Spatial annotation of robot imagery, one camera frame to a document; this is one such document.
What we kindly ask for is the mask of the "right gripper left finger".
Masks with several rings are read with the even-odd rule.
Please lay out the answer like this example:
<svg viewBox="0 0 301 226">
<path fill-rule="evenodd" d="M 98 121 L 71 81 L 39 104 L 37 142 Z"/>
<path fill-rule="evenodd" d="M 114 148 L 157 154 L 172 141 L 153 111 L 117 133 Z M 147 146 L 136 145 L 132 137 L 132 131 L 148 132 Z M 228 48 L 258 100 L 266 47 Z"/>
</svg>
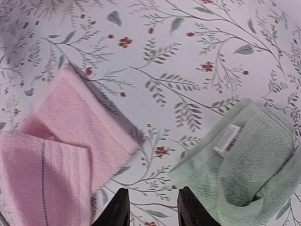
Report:
<svg viewBox="0 0 301 226">
<path fill-rule="evenodd" d="M 128 189 L 120 188 L 91 226 L 129 226 L 130 201 Z"/>
</svg>

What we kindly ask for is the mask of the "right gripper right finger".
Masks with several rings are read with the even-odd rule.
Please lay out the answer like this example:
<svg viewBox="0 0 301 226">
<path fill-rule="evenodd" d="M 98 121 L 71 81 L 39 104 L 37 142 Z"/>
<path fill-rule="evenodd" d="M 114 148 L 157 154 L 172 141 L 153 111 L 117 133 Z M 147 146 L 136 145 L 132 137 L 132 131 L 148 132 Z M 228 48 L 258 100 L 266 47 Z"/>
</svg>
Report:
<svg viewBox="0 0 301 226">
<path fill-rule="evenodd" d="M 187 186 L 179 190 L 177 207 L 179 226 L 221 226 Z"/>
</svg>

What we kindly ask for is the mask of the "pink towel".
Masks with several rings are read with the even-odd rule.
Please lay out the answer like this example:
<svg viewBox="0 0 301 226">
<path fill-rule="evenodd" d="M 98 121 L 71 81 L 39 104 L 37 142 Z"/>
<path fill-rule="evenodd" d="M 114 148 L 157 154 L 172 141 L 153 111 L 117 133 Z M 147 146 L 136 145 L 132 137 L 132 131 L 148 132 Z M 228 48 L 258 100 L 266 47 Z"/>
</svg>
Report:
<svg viewBox="0 0 301 226">
<path fill-rule="evenodd" d="M 137 143 L 70 66 L 17 132 L 0 134 L 0 183 L 15 226 L 88 226 L 91 197 Z"/>
</svg>

